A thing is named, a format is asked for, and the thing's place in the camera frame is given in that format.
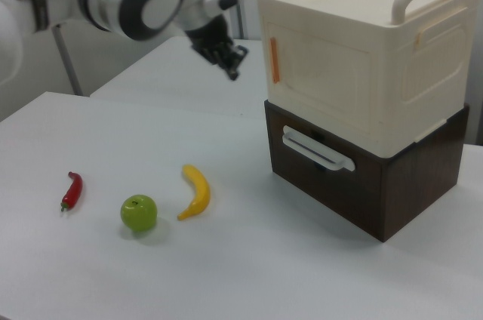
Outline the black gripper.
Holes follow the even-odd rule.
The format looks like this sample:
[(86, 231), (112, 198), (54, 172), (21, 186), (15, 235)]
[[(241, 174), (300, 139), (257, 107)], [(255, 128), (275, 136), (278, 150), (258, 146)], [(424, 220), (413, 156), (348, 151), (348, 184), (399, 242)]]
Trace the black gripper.
[(192, 49), (212, 65), (219, 66), (229, 79), (236, 80), (239, 67), (249, 50), (236, 45), (228, 33), (224, 17), (215, 17), (198, 29), (185, 31), (192, 42)]

